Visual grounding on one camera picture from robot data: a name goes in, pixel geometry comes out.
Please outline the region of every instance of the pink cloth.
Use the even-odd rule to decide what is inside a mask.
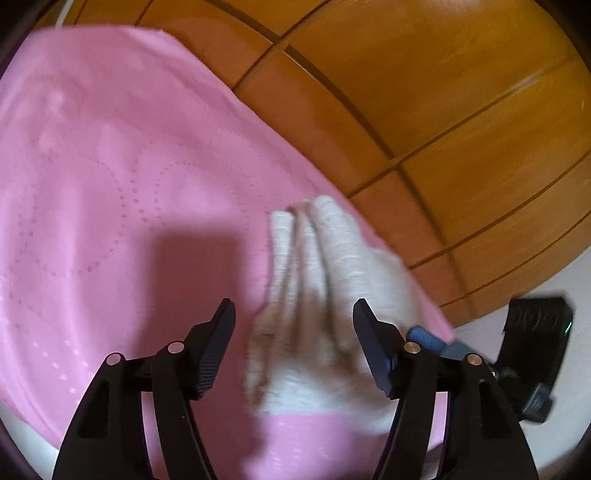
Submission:
[[[242,381],[268,212],[329,194],[384,244],[178,41],[130,27],[30,35],[0,81],[0,159],[0,397],[40,435],[60,445],[107,354],[152,355],[230,297],[235,334],[194,408],[219,478],[373,470],[384,437],[332,416],[255,419]],[[431,331],[451,339],[421,295]]]

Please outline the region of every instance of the silver screw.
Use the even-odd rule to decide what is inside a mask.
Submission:
[[[482,358],[480,357],[480,355],[477,355],[475,353],[471,353],[470,355],[468,355],[468,363],[470,365],[474,365],[475,367],[478,367],[479,365],[482,365]]]
[[[118,353],[112,353],[107,357],[107,365],[117,365],[121,362],[121,355]]]
[[[184,350],[184,343],[183,342],[172,342],[168,346],[168,351],[170,353],[180,353]]]
[[[421,346],[416,342],[407,342],[404,344],[404,349],[408,353],[419,353],[421,351]]]

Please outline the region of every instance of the pink fabric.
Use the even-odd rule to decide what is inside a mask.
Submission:
[[[152,355],[230,297],[236,331],[194,408],[219,478],[373,470],[383,437],[246,411],[268,212],[323,193],[353,208],[179,42],[129,27],[32,34],[0,81],[0,159],[0,396],[40,435],[60,445],[108,353]],[[451,339],[421,295],[430,329]]]

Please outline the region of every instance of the white cable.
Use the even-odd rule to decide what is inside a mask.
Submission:
[[[70,13],[72,5],[74,5],[74,0],[66,0],[66,3],[61,8],[60,14],[57,16],[56,28],[61,28],[64,26],[64,22],[66,21],[68,13]]]

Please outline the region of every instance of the wooden floor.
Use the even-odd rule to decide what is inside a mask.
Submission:
[[[591,74],[533,0],[76,0],[93,23],[179,39],[456,325],[591,244]]]

